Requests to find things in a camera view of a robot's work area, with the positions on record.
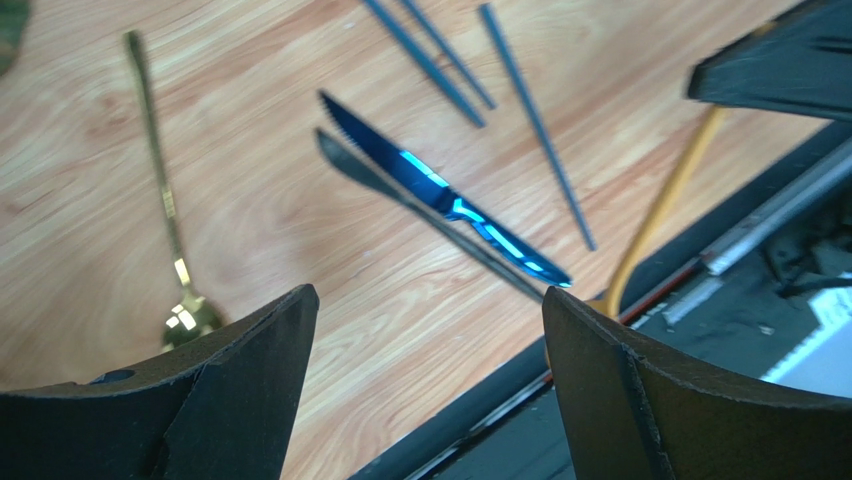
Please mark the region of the blue metal knife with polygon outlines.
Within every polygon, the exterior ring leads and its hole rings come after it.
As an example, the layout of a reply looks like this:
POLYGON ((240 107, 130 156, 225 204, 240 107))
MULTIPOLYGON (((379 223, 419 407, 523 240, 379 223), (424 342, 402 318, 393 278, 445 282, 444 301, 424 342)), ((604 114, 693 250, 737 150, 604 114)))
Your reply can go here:
POLYGON ((318 96, 347 139, 404 191, 443 219, 467 223, 495 252, 528 275, 552 286, 572 286, 571 276, 563 269, 459 194, 416 155, 394 144, 327 91, 320 90, 318 96))

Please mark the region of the grey plastic knife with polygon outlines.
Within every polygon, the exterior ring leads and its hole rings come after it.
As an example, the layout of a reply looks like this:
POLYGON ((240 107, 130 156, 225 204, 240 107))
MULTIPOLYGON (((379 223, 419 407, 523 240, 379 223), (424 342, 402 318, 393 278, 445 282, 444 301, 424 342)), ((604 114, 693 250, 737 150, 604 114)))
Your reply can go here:
POLYGON ((539 112, 538 106, 535 103, 531 91, 528 88, 527 82, 522 74, 520 65, 518 64, 508 42, 508 39, 499 23, 496 10, 491 3, 485 3, 479 7, 479 12, 483 18, 485 27, 495 45, 497 53, 501 61, 503 62, 507 74, 509 75, 512 85, 515 88, 516 94, 518 95, 521 105, 528 117, 530 125, 551 166, 556 181, 569 206, 569 209, 571 210, 571 213, 580 230, 583 240, 585 241, 585 244, 590 251, 596 251, 598 249, 598 244, 593 236, 592 229, 589 226, 586 216, 582 211, 581 203, 576 195, 576 192, 570 182, 568 175, 564 170, 562 161, 552 142, 546 125, 539 112))

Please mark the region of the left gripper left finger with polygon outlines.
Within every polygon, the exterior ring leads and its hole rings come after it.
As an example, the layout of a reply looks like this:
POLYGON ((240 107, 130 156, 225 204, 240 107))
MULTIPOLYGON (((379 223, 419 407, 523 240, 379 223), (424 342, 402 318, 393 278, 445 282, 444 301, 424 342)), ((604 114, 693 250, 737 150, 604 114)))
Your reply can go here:
POLYGON ((299 286, 242 320, 103 374, 1 396, 5 479, 276 479, 319 298, 299 286))

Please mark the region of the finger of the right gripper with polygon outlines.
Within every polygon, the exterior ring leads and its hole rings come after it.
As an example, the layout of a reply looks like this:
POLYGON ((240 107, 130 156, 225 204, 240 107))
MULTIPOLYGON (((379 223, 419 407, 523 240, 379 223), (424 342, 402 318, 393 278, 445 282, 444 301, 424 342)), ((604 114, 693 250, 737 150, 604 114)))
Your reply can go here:
POLYGON ((797 3, 696 64, 686 97, 849 122, 851 3, 797 3))

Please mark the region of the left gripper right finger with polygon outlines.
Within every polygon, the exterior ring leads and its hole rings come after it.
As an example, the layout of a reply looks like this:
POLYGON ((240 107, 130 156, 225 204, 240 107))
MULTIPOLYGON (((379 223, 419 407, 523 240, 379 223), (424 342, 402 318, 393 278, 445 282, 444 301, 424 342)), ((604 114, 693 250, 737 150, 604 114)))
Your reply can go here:
POLYGON ((849 399, 716 367, 558 288, 542 314, 578 478, 850 477, 849 399))

